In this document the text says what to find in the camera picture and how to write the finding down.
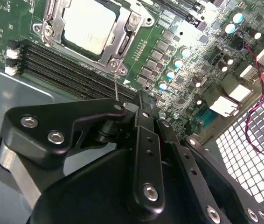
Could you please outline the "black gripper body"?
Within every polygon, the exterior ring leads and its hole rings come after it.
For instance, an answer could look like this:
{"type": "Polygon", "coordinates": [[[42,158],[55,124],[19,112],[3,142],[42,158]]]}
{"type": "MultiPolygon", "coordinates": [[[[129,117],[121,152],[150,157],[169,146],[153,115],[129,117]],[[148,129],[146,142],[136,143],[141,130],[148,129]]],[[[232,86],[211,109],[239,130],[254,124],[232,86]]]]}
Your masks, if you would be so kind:
{"type": "Polygon", "coordinates": [[[51,185],[31,224],[157,224],[166,205],[161,141],[137,126],[118,150],[51,185]]]}

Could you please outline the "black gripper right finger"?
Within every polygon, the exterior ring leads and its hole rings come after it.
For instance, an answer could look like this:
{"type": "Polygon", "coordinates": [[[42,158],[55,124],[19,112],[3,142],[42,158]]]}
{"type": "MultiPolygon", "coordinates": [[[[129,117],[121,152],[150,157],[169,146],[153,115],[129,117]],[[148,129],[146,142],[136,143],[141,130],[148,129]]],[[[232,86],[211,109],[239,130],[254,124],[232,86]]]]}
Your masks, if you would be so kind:
{"type": "Polygon", "coordinates": [[[158,224],[264,224],[258,203],[194,138],[179,141],[154,108],[160,136],[166,205],[158,224]]]}

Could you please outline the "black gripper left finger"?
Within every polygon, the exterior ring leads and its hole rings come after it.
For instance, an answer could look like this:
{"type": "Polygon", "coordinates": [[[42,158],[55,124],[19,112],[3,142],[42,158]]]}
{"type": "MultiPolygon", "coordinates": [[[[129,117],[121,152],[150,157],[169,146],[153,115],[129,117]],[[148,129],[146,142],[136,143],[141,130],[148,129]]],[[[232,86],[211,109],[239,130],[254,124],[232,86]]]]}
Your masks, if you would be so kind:
{"type": "Polygon", "coordinates": [[[154,128],[155,107],[144,91],[131,105],[104,98],[14,107],[0,131],[0,168],[33,211],[46,189],[118,150],[135,127],[154,128]]]}

